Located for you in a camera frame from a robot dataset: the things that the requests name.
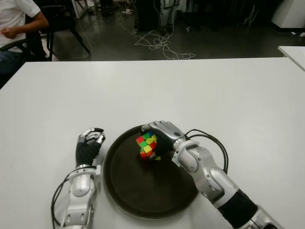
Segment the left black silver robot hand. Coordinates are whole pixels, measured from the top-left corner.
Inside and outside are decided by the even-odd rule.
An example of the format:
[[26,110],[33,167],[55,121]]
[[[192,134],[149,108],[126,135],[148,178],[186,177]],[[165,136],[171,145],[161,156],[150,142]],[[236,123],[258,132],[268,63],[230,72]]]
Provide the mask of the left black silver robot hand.
[[99,150],[105,140],[104,130],[101,128],[89,128],[78,136],[75,159],[76,167],[80,165],[91,166],[99,154]]

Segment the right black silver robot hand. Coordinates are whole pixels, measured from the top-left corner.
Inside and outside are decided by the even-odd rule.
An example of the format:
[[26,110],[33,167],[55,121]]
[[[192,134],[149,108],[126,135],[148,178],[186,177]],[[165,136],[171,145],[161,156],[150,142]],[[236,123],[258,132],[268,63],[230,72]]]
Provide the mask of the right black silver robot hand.
[[153,121],[141,127],[143,133],[156,135],[156,148],[149,159],[155,159],[166,152],[173,151],[175,145],[185,141],[185,134],[174,124],[166,121]]

